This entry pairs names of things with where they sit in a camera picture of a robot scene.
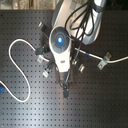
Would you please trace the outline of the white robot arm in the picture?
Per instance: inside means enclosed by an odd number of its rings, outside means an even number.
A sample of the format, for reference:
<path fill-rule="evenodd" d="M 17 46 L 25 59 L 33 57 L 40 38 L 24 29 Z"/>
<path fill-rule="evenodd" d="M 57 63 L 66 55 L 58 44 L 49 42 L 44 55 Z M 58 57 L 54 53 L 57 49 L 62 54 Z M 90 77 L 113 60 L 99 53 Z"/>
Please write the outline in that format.
<path fill-rule="evenodd" d="M 93 43 L 100 30 L 102 15 L 107 0 L 86 0 L 81 5 L 75 0 L 60 0 L 52 18 L 49 47 L 60 73 L 70 73 L 73 56 L 72 40 L 85 45 Z"/>

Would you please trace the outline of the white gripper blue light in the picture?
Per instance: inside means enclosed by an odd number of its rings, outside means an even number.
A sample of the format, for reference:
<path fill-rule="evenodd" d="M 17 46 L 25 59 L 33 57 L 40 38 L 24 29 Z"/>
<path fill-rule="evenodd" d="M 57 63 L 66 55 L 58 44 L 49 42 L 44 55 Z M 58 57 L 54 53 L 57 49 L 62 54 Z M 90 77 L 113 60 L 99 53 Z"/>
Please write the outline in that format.
<path fill-rule="evenodd" d="M 49 36 L 49 47 L 54 56 L 55 63 L 60 72 L 67 72 L 70 69 L 71 39 L 69 33 L 63 27 L 55 27 Z M 58 83 L 63 87 L 64 73 L 58 71 Z M 73 68 L 66 76 L 66 84 L 73 82 Z"/>

